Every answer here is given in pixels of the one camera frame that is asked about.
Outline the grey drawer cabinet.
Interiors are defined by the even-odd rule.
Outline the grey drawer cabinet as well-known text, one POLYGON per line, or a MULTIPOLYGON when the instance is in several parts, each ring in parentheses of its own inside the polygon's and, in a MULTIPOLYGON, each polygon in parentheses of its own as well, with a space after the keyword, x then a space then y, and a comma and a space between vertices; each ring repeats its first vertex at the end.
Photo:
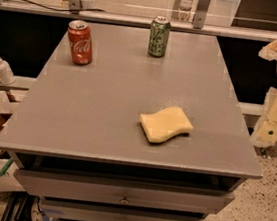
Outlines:
POLYGON ((17 170, 232 194, 262 175, 216 38, 172 33, 158 59, 148 55, 144 28, 94 24, 91 30, 93 61, 76 66, 68 43, 59 43, 0 134, 0 149, 17 170), (183 109, 194 130, 153 144, 140 115, 168 107, 183 109))

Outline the green soda can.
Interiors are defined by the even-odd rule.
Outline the green soda can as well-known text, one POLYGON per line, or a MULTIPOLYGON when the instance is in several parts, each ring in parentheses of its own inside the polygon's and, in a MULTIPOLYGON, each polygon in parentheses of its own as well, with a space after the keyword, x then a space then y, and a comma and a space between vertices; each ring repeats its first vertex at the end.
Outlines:
POLYGON ((153 57, 163 57, 171 31, 171 25, 167 18, 157 16, 151 22, 148 53, 153 57))

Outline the right metal bracket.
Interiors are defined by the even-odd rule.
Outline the right metal bracket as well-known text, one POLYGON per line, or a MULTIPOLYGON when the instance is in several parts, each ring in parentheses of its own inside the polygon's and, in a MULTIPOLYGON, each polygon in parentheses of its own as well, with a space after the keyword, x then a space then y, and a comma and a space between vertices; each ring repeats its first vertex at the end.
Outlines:
POLYGON ((193 17, 193 23, 192 23, 194 29, 203 28, 205 24, 206 16, 207 16, 208 8, 210 7, 210 1, 211 0, 197 1, 197 7, 196 7, 195 15, 193 17))

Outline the middle grey drawer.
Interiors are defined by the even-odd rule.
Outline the middle grey drawer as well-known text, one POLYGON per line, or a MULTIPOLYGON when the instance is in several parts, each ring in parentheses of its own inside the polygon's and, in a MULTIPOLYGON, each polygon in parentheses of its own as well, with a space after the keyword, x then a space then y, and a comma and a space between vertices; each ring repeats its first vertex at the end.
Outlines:
POLYGON ((173 212, 165 213, 43 199, 41 200, 41 207, 51 216, 74 221, 205 221, 198 217, 181 216, 173 212))

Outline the top grey drawer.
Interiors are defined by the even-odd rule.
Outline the top grey drawer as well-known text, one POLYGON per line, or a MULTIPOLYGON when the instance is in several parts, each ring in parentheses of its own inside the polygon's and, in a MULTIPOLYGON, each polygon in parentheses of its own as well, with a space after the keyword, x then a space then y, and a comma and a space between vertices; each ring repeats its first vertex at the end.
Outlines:
POLYGON ((208 192, 28 170, 17 170, 15 178, 29 194, 35 196, 190 213, 216 214, 235 198, 232 192, 208 192))

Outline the red Coca-Cola can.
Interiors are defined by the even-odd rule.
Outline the red Coca-Cola can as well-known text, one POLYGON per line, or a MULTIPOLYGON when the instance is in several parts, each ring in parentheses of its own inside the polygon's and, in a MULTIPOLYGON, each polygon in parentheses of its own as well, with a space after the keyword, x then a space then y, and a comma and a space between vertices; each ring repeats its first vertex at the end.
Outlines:
POLYGON ((88 65, 93 59, 91 30, 86 21, 74 20, 68 24, 68 38, 72 60, 76 65, 88 65))

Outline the green marker pen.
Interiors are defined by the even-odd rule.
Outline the green marker pen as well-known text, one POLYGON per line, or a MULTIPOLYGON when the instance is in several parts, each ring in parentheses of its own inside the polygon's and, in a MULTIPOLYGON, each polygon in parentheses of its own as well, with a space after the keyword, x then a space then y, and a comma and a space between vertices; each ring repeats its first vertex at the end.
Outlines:
POLYGON ((0 176, 3 176, 7 172, 7 170, 11 167, 12 164, 13 164, 13 159, 12 158, 7 160, 5 165, 3 165, 3 167, 0 169, 0 176))

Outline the white pump bottle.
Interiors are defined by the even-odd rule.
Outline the white pump bottle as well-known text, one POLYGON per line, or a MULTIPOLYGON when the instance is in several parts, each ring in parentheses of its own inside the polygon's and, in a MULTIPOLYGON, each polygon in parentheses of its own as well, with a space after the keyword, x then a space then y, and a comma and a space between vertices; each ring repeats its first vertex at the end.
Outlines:
POLYGON ((15 81, 15 76, 8 62, 0 56, 0 83, 11 85, 15 81))

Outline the yellow sponge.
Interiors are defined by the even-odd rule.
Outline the yellow sponge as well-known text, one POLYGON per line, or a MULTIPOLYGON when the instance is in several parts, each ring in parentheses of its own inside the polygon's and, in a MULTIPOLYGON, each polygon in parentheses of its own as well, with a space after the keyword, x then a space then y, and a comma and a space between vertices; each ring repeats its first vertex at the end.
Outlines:
POLYGON ((168 107, 152 114, 141 114, 139 122, 147 140, 153 144, 164 143, 176 135, 189 135, 194 126, 180 107, 168 107))

